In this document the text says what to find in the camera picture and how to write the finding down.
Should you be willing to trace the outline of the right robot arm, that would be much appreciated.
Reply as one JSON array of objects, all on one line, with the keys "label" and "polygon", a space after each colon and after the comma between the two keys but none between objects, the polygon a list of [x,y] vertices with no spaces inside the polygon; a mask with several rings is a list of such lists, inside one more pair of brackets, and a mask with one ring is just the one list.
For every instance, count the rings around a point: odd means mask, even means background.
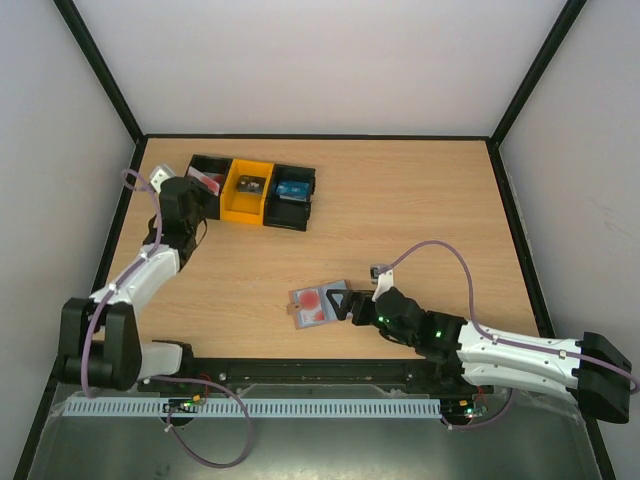
[{"label": "right robot arm", "polygon": [[436,379],[455,392],[467,383],[549,395],[595,419],[626,424],[638,388],[630,361],[604,336],[545,339],[475,324],[460,316],[426,311],[397,288],[330,289],[338,320],[372,326],[387,341],[408,347],[436,365]]}]

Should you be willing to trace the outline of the blue VIP card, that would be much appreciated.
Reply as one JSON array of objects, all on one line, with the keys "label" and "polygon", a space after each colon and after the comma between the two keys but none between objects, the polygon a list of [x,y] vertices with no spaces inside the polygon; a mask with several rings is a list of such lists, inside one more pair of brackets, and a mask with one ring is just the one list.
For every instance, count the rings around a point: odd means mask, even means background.
[{"label": "blue VIP card", "polygon": [[306,202],[310,193],[310,184],[308,182],[281,180],[277,183],[275,194],[281,200],[290,200],[295,202]]}]

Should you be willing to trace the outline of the black stripe back card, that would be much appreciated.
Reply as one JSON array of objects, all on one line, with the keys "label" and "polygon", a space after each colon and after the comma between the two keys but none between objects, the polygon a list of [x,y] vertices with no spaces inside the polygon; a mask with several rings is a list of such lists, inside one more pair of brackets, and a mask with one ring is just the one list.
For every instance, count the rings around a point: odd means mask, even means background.
[{"label": "black stripe back card", "polygon": [[266,185],[265,177],[241,175],[236,183],[236,191],[240,193],[261,195]]}]

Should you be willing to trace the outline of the white red holder card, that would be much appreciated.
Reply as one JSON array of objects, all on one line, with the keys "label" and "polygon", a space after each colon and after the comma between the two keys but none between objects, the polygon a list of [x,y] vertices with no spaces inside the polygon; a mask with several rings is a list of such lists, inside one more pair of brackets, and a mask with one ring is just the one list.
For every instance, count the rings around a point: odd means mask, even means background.
[{"label": "white red holder card", "polygon": [[214,196],[219,196],[223,187],[225,176],[219,173],[202,172],[194,167],[189,167],[187,175],[195,178]]}]

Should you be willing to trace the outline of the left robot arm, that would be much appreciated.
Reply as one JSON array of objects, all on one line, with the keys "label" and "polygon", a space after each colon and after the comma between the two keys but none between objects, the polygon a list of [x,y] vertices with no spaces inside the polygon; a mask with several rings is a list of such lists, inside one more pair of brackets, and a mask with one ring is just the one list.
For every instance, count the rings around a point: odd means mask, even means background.
[{"label": "left robot arm", "polygon": [[138,316],[190,260],[214,194],[192,176],[153,178],[138,188],[150,193],[155,208],[138,255],[111,282],[87,298],[69,299],[61,311],[54,373],[88,398],[178,373],[187,348],[176,341],[142,343]]}]

